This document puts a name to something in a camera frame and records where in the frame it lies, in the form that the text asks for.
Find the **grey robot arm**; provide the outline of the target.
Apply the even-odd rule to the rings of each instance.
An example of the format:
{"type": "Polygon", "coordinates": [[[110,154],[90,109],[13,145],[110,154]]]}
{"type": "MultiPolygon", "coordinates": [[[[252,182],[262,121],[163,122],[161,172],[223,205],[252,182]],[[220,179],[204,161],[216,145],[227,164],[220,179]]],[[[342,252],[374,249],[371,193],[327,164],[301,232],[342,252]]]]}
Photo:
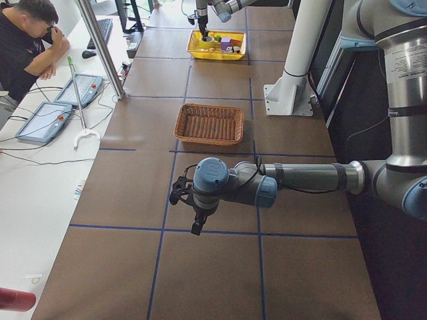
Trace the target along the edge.
{"type": "Polygon", "coordinates": [[[254,2],[255,0],[196,0],[195,19],[197,19],[197,24],[199,26],[199,31],[201,32],[202,39],[205,40],[205,38],[208,36],[208,6],[211,6],[212,9],[215,11],[216,15],[219,17],[220,21],[222,23],[225,23],[231,19],[233,13],[251,5],[254,2]]]}
{"type": "Polygon", "coordinates": [[[345,1],[343,49],[384,52],[392,153],[382,161],[348,164],[252,164],[229,168],[201,160],[188,201],[199,235],[220,201],[269,208],[280,189],[371,191],[417,219],[426,218],[426,2],[345,1]]]}

